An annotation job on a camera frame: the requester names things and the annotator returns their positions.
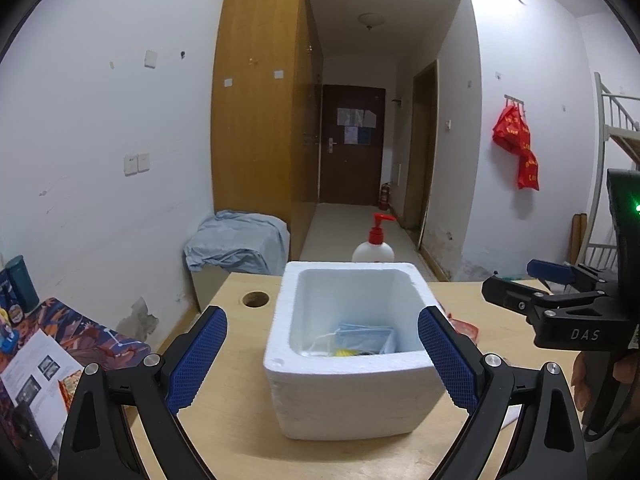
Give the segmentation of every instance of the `blue face mask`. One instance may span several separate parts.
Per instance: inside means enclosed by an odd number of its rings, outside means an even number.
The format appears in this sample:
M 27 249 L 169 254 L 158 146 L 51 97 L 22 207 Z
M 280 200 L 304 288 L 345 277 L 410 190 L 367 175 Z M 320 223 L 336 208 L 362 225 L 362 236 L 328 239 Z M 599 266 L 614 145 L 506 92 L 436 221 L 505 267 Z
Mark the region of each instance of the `blue face mask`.
M 395 351 L 394 329 L 389 326 L 340 323 L 335 332 L 333 355 L 393 354 Z

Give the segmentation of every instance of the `white bottle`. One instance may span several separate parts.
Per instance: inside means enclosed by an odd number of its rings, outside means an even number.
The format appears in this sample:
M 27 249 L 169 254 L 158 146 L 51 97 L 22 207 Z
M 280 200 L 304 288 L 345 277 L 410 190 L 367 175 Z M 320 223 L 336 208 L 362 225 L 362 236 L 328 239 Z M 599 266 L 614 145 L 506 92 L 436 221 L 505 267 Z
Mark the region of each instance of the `white bottle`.
M 375 213 L 373 215 L 374 225 L 369 231 L 369 241 L 360 244 L 351 257 L 352 262 L 372 262 L 372 263 L 392 263 L 395 255 L 394 250 L 385 244 L 385 234 L 380 227 L 383 220 L 395 220 L 392 216 Z

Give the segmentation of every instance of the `styrofoam box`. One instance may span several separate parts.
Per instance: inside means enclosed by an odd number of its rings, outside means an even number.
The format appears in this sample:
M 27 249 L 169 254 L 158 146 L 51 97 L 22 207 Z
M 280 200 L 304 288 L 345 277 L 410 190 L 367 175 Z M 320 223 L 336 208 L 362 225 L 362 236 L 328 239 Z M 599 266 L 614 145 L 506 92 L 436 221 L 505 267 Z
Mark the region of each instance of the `styrofoam box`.
M 444 386 L 418 338 L 418 314 L 437 305 L 411 264 L 287 264 L 264 355 L 282 432 L 354 440 L 413 431 Z M 340 322 L 393 326 L 395 354 L 302 355 Z

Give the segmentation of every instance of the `wooden table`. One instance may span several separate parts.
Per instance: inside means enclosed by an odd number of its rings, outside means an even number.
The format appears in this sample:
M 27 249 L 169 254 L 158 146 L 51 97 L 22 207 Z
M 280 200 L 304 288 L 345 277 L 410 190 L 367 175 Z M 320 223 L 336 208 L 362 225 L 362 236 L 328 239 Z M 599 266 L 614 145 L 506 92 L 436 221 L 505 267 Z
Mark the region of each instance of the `wooden table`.
M 262 368 L 279 286 L 277 277 L 232 274 L 212 301 L 226 311 L 228 336 L 193 405 L 178 415 L 212 473 L 218 480 L 428 479 L 466 419 L 466 412 L 447 395 L 408 435 L 302 442 L 280 433 Z M 529 368 L 555 361 L 569 377 L 576 352 L 533 346 L 533 330 L 524 316 L 485 303 L 480 286 L 430 283 L 447 311 L 480 328 L 483 353 L 495 352 L 513 365 Z M 256 290 L 266 292 L 269 303 L 260 308 L 244 306 L 244 295 Z M 513 427 L 500 434 L 481 478 L 495 479 Z M 163 479 L 139 419 L 132 432 L 150 478 Z

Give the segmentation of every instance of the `brown door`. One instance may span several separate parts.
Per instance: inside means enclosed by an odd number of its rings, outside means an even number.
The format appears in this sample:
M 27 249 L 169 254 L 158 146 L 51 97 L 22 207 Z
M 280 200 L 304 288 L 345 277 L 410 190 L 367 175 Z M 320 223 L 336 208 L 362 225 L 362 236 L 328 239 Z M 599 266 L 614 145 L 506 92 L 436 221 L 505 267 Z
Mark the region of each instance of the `brown door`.
M 384 89 L 323 87 L 320 202 L 378 203 L 384 130 Z
M 415 244 L 429 205 L 438 129 L 438 63 L 414 78 L 412 132 L 402 226 Z

